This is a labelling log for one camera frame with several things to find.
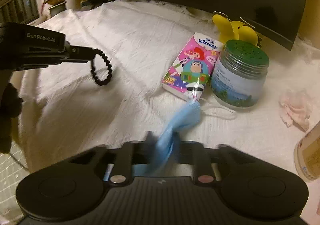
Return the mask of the blue face mask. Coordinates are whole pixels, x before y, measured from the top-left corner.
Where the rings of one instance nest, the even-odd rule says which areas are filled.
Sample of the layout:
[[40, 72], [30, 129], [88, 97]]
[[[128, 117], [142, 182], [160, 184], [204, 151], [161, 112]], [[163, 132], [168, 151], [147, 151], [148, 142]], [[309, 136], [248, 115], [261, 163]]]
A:
[[146, 164], [137, 164], [133, 168], [135, 176], [164, 176], [177, 163], [180, 147], [180, 132], [188, 130], [200, 122], [200, 103], [191, 100], [186, 103], [168, 122], [159, 137], [148, 132], [143, 142]]

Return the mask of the pink Kleenex tissue pack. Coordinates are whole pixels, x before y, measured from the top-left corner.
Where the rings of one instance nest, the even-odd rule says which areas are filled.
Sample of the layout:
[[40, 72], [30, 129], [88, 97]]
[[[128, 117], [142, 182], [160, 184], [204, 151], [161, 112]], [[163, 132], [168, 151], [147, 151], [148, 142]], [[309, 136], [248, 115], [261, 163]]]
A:
[[185, 101], [200, 99], [223, 43], [194, 33], [162, 79], [162, 87]]

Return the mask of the yellow bunny plush toy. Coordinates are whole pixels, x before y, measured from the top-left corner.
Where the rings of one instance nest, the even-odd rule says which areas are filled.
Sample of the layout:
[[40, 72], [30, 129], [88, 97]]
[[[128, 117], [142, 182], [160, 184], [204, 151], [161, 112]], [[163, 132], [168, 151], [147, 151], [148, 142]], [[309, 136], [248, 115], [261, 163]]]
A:
[[230, 20], [222, 12], [214, 12], [212, 21], [219, 31], [219, 41], [225, 44], [229, 40], [243, 40], [261, 47], [261, 36], [246, 22]]

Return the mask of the white textured cloth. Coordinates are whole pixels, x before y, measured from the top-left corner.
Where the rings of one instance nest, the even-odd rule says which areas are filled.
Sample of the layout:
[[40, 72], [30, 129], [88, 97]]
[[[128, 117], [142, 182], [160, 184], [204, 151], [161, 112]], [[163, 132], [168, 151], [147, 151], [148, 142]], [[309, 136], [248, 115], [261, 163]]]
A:
[[[111, 61], [113, 77], [100, 87], [92, 79], [90, 64], [81, 63], [24, 73], [19, 139], [31, 172], [97, 145], [120, 147], [142, 140], [147, 131], [161, 134], [184, 105], [162, 88], [163, 76], [194, 33], [219, 37], [210, 18], [185, 7], [142, 0], [67, 10], [42, 27], [64, 33], [72, 45], [101, 49]], [[258, 103], [234, 119], [223, 119], [206, 88], [201, 123], [183, 138], [206, 147], [228, 144], [295, 171], [293, 152], [304, 133], [283, 123], [279, 98], [287, 90], [305, 91], [312, 107], [310, 124], [319, 122], [319, 51], [300, 39], [292, 50], [265, 39], [263, 51], [270, 66]]]

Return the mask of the green lid glass jar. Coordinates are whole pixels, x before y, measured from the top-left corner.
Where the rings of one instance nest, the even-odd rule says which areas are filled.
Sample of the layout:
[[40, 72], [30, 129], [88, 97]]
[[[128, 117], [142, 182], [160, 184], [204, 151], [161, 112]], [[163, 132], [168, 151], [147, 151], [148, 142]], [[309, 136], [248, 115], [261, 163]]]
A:
[[243, 40], [228, 40], [217, 59], [210, 87], [216, 98], [232, 108], [257, 104], [270, 60], [259, 47]]

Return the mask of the tan label glass jar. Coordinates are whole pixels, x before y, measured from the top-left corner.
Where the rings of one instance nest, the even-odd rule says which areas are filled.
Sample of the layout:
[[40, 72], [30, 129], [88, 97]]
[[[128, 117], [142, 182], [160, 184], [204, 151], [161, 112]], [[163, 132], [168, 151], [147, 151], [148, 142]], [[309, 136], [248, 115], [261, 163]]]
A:
[[294, 161], [297, 173], [306, 182], [319, 179], [319, 122], [296, 144]]

